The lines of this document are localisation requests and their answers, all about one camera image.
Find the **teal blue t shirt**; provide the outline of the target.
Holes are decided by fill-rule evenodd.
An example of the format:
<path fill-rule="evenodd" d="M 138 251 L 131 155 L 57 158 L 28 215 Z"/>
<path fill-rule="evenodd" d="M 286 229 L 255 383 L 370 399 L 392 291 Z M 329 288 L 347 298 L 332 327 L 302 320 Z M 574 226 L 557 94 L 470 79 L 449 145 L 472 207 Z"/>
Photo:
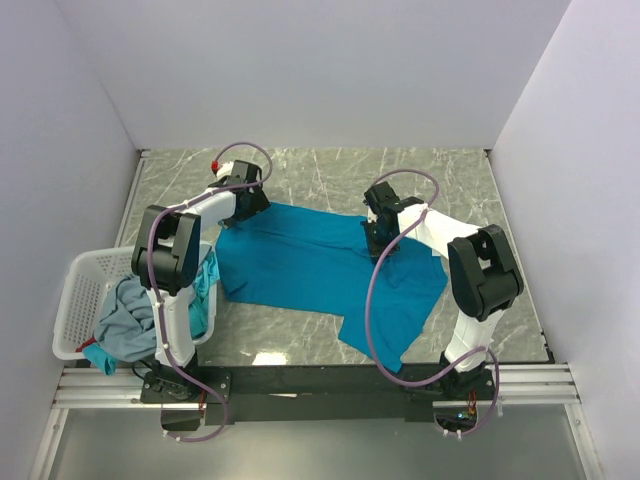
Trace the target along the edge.
<path fill-rule="evenodd" d="M 361 216 L 274 203 L 221 231 L 215 250 L 226 297 L 343 317 L 339 339 L 370 354 L 364 328 L 374 264 Z M 371 307 L 375 350 L 392 372 L 420 336 L 448 278 L 439 257 L 403 239 L 378 274 Z"/>

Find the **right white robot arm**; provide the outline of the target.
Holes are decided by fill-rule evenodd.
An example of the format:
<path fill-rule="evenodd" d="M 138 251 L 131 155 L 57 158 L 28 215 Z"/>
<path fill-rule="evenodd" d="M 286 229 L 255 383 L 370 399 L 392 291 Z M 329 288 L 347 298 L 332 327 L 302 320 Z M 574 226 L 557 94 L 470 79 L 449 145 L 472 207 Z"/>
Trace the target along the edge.
<path fill-rule="evenodd" d="M 439 385 L 444 395 L 460 399 L 483 381 L 493 333 L 524 281 L 504 230 L 455 220 L 416 198 L 401 199 L 386 181 L 364 193 L 370 214 L 363 223 L 370 256 L 375 261 L 364 310 L 364 328 L 371 357 L 393 383 L 407 388 Z M 449 264 L 451 291 L 458 307 L 452 338 L 441 354 L 442 369 L 424 380 L 402 380 L 387 370 L 375 350 L 371 307 L 378 274 L 386 257 L 404 238 L 419 242 Z"/>

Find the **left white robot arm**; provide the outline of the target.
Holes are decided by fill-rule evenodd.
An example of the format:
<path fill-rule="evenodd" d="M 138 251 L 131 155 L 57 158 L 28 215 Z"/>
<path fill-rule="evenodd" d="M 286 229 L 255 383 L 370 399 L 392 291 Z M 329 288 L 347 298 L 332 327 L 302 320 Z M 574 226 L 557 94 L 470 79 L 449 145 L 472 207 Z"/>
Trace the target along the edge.
<path fill-rule="evenodd" d="M 170 207 L 151 205 L 144 211 L 131 268 L 152 304 L 155 359 L 176 367 L 164 380 L 164 389 L 176 401 L 193 399 L 200 388 L 198 374 L 185 366 L 197 345 L 189 322 L 193 282 L 212 251 L 201 241 L 201 234 L 220 222 L 232 225 L 269 208 L 263 182 L 258 165 L 226 162 L 218 169 L 216 181 L 201 194 Z"/>

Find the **teal t shirt in basket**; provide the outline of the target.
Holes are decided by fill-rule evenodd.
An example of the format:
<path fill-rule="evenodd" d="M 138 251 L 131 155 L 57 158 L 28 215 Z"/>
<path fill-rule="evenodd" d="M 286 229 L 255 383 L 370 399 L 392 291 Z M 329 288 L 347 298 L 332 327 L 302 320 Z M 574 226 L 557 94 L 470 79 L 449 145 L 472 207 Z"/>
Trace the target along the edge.
<path fill-rule="evenodd" d="M 201 338 L 209 326 L 209 290 L 219 280 L 219 270 L 214 253 L 209 253 L 192 284 L 193 292 L 189 296 L 189 326 L 193 339 Z M 115 357 L 107 354 L 97 343 L 90 345 L 81 352 L 84 357 L 106 375 L 115 372 L 119 362 Z"/>

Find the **grey blue t shirt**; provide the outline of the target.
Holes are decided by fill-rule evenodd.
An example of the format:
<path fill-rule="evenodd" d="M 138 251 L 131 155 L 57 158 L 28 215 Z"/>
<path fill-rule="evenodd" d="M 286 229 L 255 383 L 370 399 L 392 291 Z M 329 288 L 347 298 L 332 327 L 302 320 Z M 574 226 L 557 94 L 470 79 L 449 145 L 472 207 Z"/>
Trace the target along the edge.
<path fill-rule="evenodd" d="M 107 354 L 124 362 L 132 363 L 155 353 L 153 309 L 138 276 L 126 275 L 109 289 L 94 338 Z"/>

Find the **white plastic laundry basket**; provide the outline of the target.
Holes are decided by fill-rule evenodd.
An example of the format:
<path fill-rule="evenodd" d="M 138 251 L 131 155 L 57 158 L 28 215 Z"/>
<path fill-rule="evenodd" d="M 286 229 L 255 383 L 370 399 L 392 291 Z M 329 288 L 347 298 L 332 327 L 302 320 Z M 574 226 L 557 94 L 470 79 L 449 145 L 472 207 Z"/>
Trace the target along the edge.
<path fill-rule="evenodd" d="M 97 326 L 104 299 L 109 289 L 122 277 L 132 272 L 132 246 L 85 252 L 76 257 L 69 268 L 59 302 L 53 330 L 52 350 L 63 361 L 80 360 L 83 354 L 76 348 L 88 340 Z M 177 296 L 167 293 L 164 300 L 164 320 L 167 343 L 175 361 L 183 366 L 195 352 L 195 347 L 212 336 L 215 327 L 217 283 L 209 290 L 209 326 L 199 339 L 182 338 L 189 332 L 189 288 Z"/>

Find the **black base beam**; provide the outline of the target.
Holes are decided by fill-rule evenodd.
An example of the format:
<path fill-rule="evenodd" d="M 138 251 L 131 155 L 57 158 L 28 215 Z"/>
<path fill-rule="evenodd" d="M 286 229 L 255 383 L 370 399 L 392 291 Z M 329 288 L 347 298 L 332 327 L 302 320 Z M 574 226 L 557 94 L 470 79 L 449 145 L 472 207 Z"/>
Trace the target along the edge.
<path fill-rule="evenodd" d="M 200 366 L 192 375 L 202 392 L 169 367 L 147 372 L 143 405 L 177 410 L 194 406 L 208 425 L 237 422 L 402 419 L 431 422 L 439 402 L 465 407 L 495 393 L 490 368 L 451 372 L 428 386 L 408 388 L 374 365 Z"/>

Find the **red garment in basket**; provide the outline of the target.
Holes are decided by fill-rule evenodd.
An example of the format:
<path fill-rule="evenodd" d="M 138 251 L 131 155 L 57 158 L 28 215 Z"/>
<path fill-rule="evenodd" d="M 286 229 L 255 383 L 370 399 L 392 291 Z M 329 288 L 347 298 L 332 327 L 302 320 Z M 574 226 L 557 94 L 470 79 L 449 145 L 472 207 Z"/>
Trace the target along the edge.
<path fill-rule="evenodd" d="M 85 342 L 83 342 L 81 345 L 79 345 L 75 352 L 79 352 L 81 353 L 85 348 L 89 347 L 90 345 L 96 343 L 96 339 L 94 337 L 89 338 L 88 340 L 86 340 Z"/>

